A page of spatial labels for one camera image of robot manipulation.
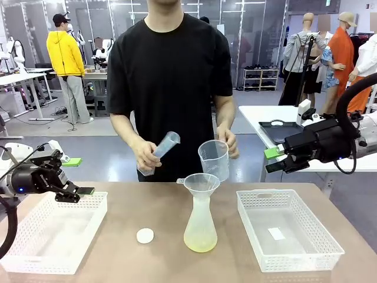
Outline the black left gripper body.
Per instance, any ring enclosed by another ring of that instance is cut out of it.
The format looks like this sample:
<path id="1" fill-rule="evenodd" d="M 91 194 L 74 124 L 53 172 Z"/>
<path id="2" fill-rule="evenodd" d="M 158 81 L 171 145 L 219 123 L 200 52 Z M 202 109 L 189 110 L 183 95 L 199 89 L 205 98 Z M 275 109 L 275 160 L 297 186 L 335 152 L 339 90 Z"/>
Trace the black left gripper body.
<path id="1" fill-rule="evenodd" d="M 10 186 L 21 195 L 58 192 L 67 184 L 67 177 L 60 168 L 36 166 L 24 163 L 14 169 Z"/>

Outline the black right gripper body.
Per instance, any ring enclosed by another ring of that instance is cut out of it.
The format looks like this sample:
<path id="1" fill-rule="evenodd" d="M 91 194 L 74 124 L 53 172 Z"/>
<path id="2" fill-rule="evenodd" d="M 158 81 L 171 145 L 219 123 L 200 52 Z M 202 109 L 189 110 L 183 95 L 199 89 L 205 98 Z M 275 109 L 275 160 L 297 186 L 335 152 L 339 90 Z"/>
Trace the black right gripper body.
<path id="1" fill-rule="evenodd" d="M 285 138 L 285 154 L 294 161 L 329 163 L 356 156 L 355 140 L 346 135 L 335 119 L 322 120 Z"/>

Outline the person's left hand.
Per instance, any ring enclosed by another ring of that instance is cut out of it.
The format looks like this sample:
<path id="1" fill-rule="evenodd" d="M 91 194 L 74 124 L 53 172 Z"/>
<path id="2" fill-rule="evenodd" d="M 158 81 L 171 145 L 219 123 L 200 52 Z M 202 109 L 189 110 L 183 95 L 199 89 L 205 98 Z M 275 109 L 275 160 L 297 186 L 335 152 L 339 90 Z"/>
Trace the person's left hand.
<path id="1" fill-rule="evenodd" d="M 231 159 L 238 159 L 240 152 L 237 146 L 236 135 L 232 133 L 227 127 L 218 127 L 217 135 L 219 140 L 225 142 L 228 145 L 228 154 Z"/>

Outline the person's right hand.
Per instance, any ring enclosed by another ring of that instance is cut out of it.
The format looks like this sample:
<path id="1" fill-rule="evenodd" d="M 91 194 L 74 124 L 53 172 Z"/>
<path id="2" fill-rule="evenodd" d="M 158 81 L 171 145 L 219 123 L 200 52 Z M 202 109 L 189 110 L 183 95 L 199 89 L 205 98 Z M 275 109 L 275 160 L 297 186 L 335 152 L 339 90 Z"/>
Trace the person's right hand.
<path id="1" fill-rule="evenodd" d="M 151 172 L 156 167 L 161 167 L 160 159 L 154 155 L 157 146 L 149 141 L 138 141 L 132 150 L 137 161 L 137 168 L 141 172 Z"/>

